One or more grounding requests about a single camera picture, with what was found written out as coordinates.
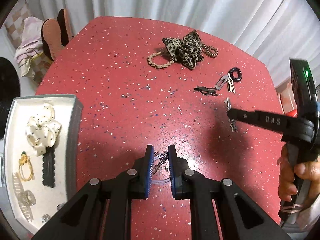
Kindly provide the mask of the silver ornate hair clip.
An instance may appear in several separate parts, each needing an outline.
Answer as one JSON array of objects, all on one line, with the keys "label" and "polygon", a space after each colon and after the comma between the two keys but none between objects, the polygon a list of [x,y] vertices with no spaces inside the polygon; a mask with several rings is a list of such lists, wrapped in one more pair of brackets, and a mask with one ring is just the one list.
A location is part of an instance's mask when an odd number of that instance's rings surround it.
[{"label": "silver ornate hair clip", "polygon": [[232,132],[237,132],[238,131],[238,128],[235,124],[235,120],[232,118],[233,116],[229,113],[229,111],[232,109],[232,106],[231,106],[231,101],[229,98],[225,98],[224,100],[224,103],[227,107],[227,116],[228,116],[228,119],[229,119],[229,122],[230,122],[230,127],[231,127],[231,130]]}]

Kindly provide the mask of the black rectangular hair clip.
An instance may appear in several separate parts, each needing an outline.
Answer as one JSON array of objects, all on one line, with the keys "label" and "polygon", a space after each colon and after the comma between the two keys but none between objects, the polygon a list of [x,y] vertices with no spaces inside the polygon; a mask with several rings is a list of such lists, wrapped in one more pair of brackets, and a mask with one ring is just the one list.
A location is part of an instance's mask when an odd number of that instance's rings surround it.
[{"label": "black rectangular hair clip", "polygon": [[47,147],[42,156],[42,183],[50,188],[55,187],[55,148]]}]

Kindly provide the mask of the white polka dot scrunchie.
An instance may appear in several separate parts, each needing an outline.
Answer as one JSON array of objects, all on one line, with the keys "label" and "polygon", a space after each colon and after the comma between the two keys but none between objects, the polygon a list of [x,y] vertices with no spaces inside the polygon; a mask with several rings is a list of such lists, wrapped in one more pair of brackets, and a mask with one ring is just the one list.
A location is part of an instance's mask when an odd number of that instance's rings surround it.
[{"label": "white polka dot scrunchie", "polygon": [[55,145],[61,130],[61,124],[55,120],[55,111],[51,104],[44,103],[27,122],[25,131],[27,142],[38,157]]}]

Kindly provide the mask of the clear plastic hair claw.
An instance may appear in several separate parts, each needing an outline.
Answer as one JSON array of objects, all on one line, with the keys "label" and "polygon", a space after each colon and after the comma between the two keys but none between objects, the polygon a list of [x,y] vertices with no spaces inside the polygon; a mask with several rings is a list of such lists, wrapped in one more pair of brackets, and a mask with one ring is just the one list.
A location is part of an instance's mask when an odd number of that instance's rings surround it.
[{"label": "clear plastic hair claw", "polygon": [[30,223],[34,220],[31,207],[36,204],[35,196],[30,190],[24,190],[18,173],[12,174],[12,184],[19,208],[25,219]]}]

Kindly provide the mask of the white jewelry tray box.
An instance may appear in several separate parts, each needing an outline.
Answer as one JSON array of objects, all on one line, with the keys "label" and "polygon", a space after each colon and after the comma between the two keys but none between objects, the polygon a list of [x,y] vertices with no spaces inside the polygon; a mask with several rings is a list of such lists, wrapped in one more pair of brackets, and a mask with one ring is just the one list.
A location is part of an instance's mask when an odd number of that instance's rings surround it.
[{"label": "white jewelry tray box", "polygon": [[[55,111],[55,119],[61,124],[55,148],[55,187],[42,183],[42,157],[37,157],[27,142],[25,134],[31,115],[44,103]],[[15,219],[30,233],[35,234],[44,225],[44,216],[53,217],[60,204],[66,203],[76,189],[76,150],[83,105],[75,95],[44,95],[15,98],[12,102],[4,138],[4,172],[7,195]],[[12,174],[18,172],[18,160],[26,152],[33,166],[35,179],[23,181],[24,190],[30,190],[36,199],[31,207],[34,220],[23,216],[14,194]]]}]

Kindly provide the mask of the cream small hair clip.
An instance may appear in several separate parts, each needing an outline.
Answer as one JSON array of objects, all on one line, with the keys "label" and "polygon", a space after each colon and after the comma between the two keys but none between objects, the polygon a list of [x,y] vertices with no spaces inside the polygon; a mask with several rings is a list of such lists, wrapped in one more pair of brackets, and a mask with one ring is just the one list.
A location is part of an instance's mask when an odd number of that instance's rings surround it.
[{"label": "cream small hair clip", "polygon": [[235,94],[235,87],[234,87],[234,81],[231,78],[231,75],[228,73],[228,79],[227,79],[227,84],[228,84],[228,92]]}]

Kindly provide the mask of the grey snap hair clip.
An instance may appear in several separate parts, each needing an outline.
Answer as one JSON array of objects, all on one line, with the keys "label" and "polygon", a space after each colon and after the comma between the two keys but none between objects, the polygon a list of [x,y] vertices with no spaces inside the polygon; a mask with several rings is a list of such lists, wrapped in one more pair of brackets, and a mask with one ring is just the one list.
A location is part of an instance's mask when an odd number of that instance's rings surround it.
[{"label": "grey snap hair clip", "polygon": [[221,90],[225,83],[228,81],[229,74],[226,74],[220,78],[220,80],[216,83],[215,89]]}]

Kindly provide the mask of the black bow hair clip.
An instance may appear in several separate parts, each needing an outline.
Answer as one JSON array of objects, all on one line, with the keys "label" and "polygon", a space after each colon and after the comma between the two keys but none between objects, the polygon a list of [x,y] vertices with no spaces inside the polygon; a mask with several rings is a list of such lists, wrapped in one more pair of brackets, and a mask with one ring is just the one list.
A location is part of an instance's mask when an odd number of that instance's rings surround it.
[{"label": "black bow hair clip", "polygon": [[200,93],[202,93],[203,95],[211,95],[211,96],[218,96],[218,94],[217,94],[217,90],[216,90],[216,88],[214,88],[214,87],[204,87],[204,86],[196,86],[195,88],[194,88],[194,90],[196,91],[196,92],[200,92]]}]

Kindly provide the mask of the leopard print scrunchie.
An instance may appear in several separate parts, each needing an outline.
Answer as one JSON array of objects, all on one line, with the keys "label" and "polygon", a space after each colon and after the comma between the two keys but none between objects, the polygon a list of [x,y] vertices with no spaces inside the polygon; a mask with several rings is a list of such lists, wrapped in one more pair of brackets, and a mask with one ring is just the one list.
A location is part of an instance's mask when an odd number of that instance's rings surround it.
[{"label": "leopard print scrunchie", "polygon": [[196,30],[188,33],[184,38],[164,37],[162,39],[170,57],[179,61],[189,70],[195,69],[198,62],[203,61],[201,39]]}]

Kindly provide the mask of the white curtain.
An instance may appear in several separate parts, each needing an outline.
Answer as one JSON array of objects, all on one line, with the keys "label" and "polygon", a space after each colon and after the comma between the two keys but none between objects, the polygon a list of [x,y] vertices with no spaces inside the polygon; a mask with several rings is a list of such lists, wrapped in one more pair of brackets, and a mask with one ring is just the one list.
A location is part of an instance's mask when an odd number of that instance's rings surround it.
[{"label": "white curtain", "polygon": [[217,36],[267,66],[275,86],[290,74],[289,59],[308,61],[319,81],[319,19],[306,0],[27,0],[38,18],[67,8],[79,32],[98,16],[177,23]]}]

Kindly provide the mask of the white washing machine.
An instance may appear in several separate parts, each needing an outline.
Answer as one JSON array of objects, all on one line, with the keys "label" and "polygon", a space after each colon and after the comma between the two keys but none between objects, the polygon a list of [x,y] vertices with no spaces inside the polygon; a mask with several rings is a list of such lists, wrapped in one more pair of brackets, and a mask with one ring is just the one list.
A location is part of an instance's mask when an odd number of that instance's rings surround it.
[{"label": "white washing machine", "polygon": [[14,53],[7,30],[1,27],[1,152],[4,151],[4,132],[13,99],[35,95],[37,88],[31,79],[21,77]]}]

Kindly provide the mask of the pink white cloth pile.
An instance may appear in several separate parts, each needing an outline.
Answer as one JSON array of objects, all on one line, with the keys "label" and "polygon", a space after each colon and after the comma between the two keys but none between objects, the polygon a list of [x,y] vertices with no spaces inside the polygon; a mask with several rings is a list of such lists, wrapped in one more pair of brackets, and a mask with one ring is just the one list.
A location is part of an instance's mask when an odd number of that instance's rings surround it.
[{"label": "pink white cloth pile", "polygon": [[38,65],[43,60],[43,42],[41,29],[44,22],[30,16],[24,20],[24,28],[20,46],[15,52],[15,61],[21,77],[35,77]]}]

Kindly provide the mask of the pink soled slipper front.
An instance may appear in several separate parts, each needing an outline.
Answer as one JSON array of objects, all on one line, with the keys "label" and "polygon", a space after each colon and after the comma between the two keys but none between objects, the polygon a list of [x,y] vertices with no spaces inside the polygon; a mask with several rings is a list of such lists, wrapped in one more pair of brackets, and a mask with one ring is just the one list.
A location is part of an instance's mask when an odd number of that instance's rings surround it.
[{"label": "pink soled slipper front", "polygon": [[61,29],[57,20],[50,18],[43,23],[41,38],[44,54],[55,61],[62,51]]}]

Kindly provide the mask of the pink soled slipper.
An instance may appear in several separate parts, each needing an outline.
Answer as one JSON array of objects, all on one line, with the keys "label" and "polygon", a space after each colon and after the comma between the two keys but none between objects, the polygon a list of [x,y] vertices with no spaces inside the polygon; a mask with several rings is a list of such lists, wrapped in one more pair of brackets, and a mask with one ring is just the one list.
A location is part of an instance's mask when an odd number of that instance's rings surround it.
[{"label": "pink soled slipper", "polygon": [[55,61],[62,51],[61,29],[57,20],[50,18],[43,23],[41,38],[44,54]]},{"label": "pink soled slipper", "polygon": [[66,8],[63,8],[59,11],[56,20],[61,30],[61,42],[62,45],[65,47],[73,38],[71,23]]}]

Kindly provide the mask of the pink soled slipper back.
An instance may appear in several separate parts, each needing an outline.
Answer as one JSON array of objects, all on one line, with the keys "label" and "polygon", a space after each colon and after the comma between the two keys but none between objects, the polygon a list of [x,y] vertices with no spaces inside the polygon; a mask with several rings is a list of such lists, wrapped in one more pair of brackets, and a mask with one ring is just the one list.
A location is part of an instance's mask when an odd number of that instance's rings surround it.
[{"label": "pink soled slipper back", "polygon": [[56,20],[61,30],[61,42],[62,45],[65,47],[73,38],[71,23],[66,8],[63,8],[59,11]]}]

